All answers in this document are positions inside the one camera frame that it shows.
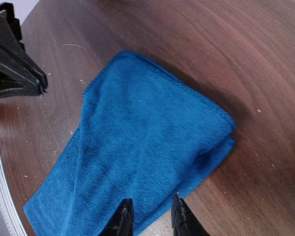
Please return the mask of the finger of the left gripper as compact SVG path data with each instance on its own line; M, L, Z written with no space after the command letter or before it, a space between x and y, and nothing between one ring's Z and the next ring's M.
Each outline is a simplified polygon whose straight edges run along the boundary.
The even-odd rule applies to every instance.
M40 96L47 87L46 74L22 49L7 20L0 16L0 99Z

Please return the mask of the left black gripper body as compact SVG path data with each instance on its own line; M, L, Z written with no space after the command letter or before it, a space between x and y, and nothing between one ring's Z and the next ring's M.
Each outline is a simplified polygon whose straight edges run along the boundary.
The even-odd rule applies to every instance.
M19 45L23 49L24 44L21 42L23 37L22 37L22 32L20 27L20 21L19 19L15 18L13 4L8 2L0 3L0 16L3 16L6 19L10 29L13 32L14 37L16 38Z

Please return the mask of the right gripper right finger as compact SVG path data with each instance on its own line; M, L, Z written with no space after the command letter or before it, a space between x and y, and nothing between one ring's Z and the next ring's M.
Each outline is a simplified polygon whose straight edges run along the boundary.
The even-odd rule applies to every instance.
M179 194L175 194L171 207L174 236L210 236Z

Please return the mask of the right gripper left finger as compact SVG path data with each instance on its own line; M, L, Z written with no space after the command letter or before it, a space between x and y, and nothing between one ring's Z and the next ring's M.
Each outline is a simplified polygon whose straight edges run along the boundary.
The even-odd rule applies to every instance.
M99 236L133 236L133 224L133 201L123 199Z

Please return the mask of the blue towel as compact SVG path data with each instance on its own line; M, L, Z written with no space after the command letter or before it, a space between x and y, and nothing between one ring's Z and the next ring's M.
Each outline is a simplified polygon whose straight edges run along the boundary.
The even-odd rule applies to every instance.
M131 198L138 235L222 163L235 128L213 101L122 51L84 91L80 124L26 217L38 236L96 236Z

